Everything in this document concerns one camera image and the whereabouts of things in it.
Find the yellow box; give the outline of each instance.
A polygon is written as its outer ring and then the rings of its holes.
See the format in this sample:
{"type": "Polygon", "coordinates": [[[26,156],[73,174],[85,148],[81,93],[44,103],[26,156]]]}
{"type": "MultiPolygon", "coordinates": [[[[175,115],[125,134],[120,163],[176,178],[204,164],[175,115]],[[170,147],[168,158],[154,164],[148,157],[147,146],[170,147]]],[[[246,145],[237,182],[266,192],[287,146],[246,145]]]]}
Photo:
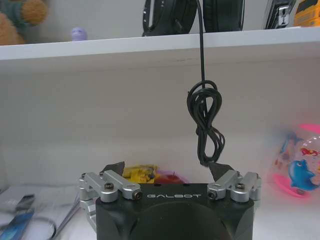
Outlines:
{"type": "Polygon", "coordinates": [[[320,0],[304,0],[296,10],[294,26],[320,26],[320,0]]]}

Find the screw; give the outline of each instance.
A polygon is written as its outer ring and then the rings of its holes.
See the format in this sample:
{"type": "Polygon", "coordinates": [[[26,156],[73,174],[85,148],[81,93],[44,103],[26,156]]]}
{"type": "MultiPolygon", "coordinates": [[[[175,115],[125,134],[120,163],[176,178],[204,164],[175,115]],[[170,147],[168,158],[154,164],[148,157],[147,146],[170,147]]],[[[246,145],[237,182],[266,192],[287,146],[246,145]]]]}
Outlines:
{"type": "Polygon", "coordinates": [[[141,191],[136,191],[132,195],[133,200],[140,200],[142,198],[142,192],[141,191]]]}
{"type": "Polygon", "coordinates": [[[210,200],[216,200],[216,198],[217,198],[217,192],[215,192],[215,191],[209,191],[208,192],[208,198],[210,199],[210,200]]]}
{"type": "Polygon", "coordinates": [[[246,185],[244,185],[243,183],[237,183],[235,185],[235,189],[239,189],[239,190],[243,190],[245,189],[246,185]]]}
{"type": "Polygon", "coordinates": [[[114,184],[112,182],[107,182],[106,184],[104,184],[104,189],[105,190],[112,190],[112,189],[114,189],[114,184]]]}

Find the metal arm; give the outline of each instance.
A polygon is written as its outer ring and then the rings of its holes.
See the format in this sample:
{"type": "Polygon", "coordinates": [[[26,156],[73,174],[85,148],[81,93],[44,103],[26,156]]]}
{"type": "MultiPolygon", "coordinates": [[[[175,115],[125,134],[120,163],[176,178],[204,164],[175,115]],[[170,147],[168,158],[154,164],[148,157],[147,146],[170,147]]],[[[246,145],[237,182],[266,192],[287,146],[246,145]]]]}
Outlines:
{"type": "Polygon", "coordinates": [[[118,190],[128,200],[139,200],[142,197],[139,184],[130,183],[112,170],[102,171],[99,175],[93,172],[81,175],[79,179],[80,206],[95,231],[97,231],[97,223],[94,198],[100,197],[102,202],[112,203],[118,199],[118,190]]]}
{"type": "Polygon", "coordinates": [[[235,202],[246,203],[249,199],[261,199],[261,178],[257,173],[248,172],[243,178],[239,172],[228,170],[215,183],[207,185],[208,198],[211,200],[223,199],[227,190],[235,202]]]}

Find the plush toy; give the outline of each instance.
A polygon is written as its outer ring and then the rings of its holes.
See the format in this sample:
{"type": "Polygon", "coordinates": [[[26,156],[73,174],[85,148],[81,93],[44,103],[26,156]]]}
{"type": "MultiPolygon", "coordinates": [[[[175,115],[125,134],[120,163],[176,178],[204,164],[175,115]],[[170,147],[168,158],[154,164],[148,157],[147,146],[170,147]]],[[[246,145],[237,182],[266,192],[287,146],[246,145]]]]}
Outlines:
{"type": "Polygon", "coordinates": [[[24,44],[26,28],[42,23],[46,16],[42,0],[0,0],[0,45],[24,44]]]}

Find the purple object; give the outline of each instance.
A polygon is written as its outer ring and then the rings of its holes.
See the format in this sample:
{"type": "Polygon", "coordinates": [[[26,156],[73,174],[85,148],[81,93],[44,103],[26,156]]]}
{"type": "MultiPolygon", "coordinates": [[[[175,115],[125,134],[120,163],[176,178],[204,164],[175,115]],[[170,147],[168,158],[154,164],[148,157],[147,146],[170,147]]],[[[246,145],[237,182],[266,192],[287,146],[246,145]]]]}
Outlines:
{"type": "Polygon", "coordinates": [[[85,41],[88,39],[87,32],[82,27],[75,27],[71,32],[72,41],[85,41]]]}

